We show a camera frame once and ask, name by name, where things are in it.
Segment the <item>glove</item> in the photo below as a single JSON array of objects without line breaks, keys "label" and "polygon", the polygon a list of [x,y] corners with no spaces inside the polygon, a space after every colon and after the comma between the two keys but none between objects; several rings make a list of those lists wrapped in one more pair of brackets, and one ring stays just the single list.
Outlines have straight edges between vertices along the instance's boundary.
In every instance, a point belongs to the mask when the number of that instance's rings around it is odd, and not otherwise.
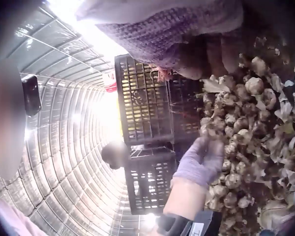
[{"label": "glove", "polygon": [[219,176],[224,161],[224,144],[199,137],[183,155],[173,178],[190,180],[206,189]]}]

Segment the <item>wrist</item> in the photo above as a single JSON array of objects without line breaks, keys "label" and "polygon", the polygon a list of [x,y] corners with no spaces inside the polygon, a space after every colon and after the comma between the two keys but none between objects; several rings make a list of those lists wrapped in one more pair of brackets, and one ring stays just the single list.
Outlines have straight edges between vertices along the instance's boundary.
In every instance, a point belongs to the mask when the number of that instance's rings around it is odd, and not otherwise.
[{"label": "wrist", "polygon": [[163,212],[194,220],[196,214],[203,210],[206,188],[180,177],[174,177],[171,185],[172,190]]}]

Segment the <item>black plastic crate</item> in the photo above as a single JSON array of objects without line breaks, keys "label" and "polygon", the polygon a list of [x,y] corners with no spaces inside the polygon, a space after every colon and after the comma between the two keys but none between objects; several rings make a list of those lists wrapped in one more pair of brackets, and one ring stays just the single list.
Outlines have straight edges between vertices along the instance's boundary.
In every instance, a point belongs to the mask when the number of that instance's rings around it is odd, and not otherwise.
[{"label": "black plastic crate", "polygon": [[158,147],[136,155],[140,156],[132,157],[125,167],[131,214],[161,214],[177,167],[175,153]]},{"label": "black plastic crate", "polygon": [[173,139],[168,93],[158,72],[129,55],[115,57],[124,141],[141,145]]},{"label": "black plastic crate", "polygon": [[194,140],[199,135],[201,118],[197,108],[203,107],[203,99],[196,98],[196,94],[202,93],[203,84],[174,74],[167,86],[174,143]]}]

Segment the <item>person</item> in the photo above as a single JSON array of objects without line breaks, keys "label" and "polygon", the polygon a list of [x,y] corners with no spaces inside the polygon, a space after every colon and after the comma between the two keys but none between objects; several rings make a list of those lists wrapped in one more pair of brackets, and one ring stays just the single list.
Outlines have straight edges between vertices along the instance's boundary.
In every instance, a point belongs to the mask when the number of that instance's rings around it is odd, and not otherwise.
[{"label": "person", "polygon": [[130,158],[130,152],[124,142],[112,141],[103,147],[101,156],[112,170],[118,170],[125,166],[126,161]]},{"label": "person", "polygon": [[[194,220],[204,209],[209,185],[219,176],[224,162],[222,141],[203,135],[183,155],[171,180],[171,192],[163,214],[175,214]],[[158,225],[151,236],[160,235]]]},{"label": "person", "polygon": [[[13,84],[6,83],[7,87],[14,86]],[[12,126],[11,117],[15,117],[15,112],[13,109],[11,109],[12,100],[18,100],[18,99],[24,99],[22,96],[21,98],[15,98],[13,96],[6,96],[5,101],[0,101],[0,116],[5,116],[5,119],[1,124],[1,126]],[[21,134],[19,132],[15,132],[15,129],[10,128],[6,129],[6,132],[4,133],[4,136],[0,136],[0,143],[2,145],[6,145],[5,140],[7,139],[21,139],[24,140],[24,133]],[[15,159],[15,156],[13,155],[0,155],[0,165],[9,165],[9,170],[15,170],[17,171],[17,167],[19,166],[19,163],[11,164],[11,160]],[[6,176],[5,172],[0,172],[1,176]],[[15,207],[10,206],[6,202],[0,199],[0,235],[19,235],[19,236],[47,236],[41,229],[39,229],[28,217],[26,217],[21,211],[16,209]]]},{"label": "person", "polygon": [[243,47],[241,0],[86,0],[76,17],[91,19],[134,59],[156,65],[160,80],[171,70],[194,80],[234,72]]}]

